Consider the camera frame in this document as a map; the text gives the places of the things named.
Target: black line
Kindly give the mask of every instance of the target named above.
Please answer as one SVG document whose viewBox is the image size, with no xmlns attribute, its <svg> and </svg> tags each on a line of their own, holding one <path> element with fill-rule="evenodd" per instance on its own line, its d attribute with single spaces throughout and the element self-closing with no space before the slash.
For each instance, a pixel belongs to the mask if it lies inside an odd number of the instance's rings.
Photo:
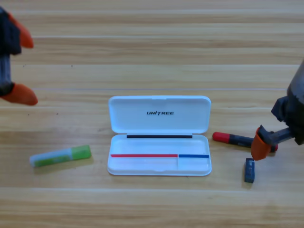
<svg viewBox="0 0 304 228">
<path fill-rule="evenodd" d="M 177 139 L 192 139 L 192 135 L 127 135 L 127 138 L 177 138 Z"/>
</svg>

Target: red line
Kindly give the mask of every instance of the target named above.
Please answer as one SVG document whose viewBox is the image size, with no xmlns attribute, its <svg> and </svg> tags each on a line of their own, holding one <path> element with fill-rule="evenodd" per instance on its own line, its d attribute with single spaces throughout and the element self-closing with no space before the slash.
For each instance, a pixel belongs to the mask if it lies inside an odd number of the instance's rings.
<svg viewBox="0 0 304 228">
<path fill-rule="evenodd" d="M 128 158 L 159 158 L 159 157 L 170 157 L 170 158 L 177 158 L 177 154 L 111 154 L 111 157 L 113 158 L 123 158 L 123 157 L 128 157 Z"/>
</svg>

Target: blue line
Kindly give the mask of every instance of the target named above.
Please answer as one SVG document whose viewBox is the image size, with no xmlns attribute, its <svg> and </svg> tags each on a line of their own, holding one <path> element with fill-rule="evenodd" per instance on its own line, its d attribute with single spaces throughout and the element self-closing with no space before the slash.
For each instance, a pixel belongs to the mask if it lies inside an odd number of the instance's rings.
<svg viewBox="0 0 304 228">
<path fill-rule="evenodd" d="M 179 158 L 209 158 L 207 154 L 179 154 Z"/>
</svg>

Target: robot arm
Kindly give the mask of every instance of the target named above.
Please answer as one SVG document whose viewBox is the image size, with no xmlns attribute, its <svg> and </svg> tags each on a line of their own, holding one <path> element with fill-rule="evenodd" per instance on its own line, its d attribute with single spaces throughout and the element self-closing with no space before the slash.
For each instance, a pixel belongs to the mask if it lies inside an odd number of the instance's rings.
<svg viewBox="0 0 304 228">
<path fill-rule="evenodd" d="M 35 105 L 35 93 L 10 78 L 10 55 L 21 53 L 21 46 L 33 48 L 30 33 L 14 17 L 0 7 L 0 97 L 8 102 Z"/>
<path fill-rule="evenodd" d="M 271 145 L 294 138 L 298 145 L 304 144 L 304 61 L 301 63 L 288 89 L 287 96 L 279 98 L 271 113 L 287 128 L 268 132 L 262 125 L 257 129 L 251 145 L 254 160 L 264 159 Z"/>
</svg>

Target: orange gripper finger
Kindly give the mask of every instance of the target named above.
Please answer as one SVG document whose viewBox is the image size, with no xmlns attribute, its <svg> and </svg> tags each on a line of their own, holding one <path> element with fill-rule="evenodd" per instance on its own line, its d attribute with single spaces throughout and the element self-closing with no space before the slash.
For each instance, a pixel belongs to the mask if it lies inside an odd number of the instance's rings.
<svg viewBox="0 0 304 228">
<path fill-rule="evenodd" d="M 261 137 L 258 135 L 258 130 L 256 131 L 256 136 L 251 144 L 251 156 L 255 161 L 264 159 L 271 150 L 271 145 L 266 144 Z"/>
<path fill-rule="evenodd" d="M 15 84 L 13 90 L 1 98 L 11 103 L 24 105 L 36 105 L 38 103 L 35 93 L 23 84 Z"/>
<path fill-rule="evenodd" d="M 8 13 L 8 15 L 9 20 L 13 22 L 20 30 L 20 45 L 25 48 L 33 48 L 34 41 L 30 32 L 21 23 L 19 23 L 11 13 Z"/>
</svg>

